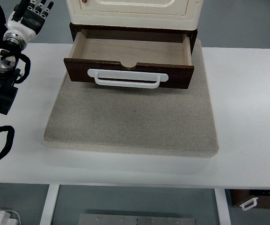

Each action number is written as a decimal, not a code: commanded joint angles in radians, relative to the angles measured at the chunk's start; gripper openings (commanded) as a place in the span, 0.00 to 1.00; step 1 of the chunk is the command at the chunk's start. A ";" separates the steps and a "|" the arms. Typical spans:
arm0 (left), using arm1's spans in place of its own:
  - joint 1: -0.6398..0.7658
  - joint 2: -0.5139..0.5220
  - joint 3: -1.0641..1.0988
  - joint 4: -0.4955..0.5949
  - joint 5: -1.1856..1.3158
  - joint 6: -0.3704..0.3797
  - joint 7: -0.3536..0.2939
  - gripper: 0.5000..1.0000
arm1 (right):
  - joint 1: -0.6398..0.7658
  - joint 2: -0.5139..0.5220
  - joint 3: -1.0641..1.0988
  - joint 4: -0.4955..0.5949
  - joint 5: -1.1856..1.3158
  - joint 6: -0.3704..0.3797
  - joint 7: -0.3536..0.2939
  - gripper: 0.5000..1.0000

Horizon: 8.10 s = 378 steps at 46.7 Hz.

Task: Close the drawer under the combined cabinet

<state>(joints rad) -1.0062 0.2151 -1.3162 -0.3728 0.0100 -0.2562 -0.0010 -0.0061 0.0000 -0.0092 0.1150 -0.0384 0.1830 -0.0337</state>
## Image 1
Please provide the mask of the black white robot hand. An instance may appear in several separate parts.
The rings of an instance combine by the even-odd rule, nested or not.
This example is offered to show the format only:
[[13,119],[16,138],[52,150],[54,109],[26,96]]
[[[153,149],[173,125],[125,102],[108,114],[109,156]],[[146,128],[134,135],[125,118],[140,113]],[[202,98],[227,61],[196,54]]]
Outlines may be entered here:
[[4,40],[14,38],[26,45],[41,31],[54,2],[45,0],[22,0],[9,16]]

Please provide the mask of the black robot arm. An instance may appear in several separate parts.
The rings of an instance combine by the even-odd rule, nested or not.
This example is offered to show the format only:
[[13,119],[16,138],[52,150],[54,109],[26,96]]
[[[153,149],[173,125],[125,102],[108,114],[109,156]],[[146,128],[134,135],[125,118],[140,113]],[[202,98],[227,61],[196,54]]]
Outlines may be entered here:
[[17,94],[15,84],[30,72],[30,59],[22,53],[36,32],[30,26],[32,6],[29,0],[17,4],[9,16],[0,6],[0,113],[7,114]]

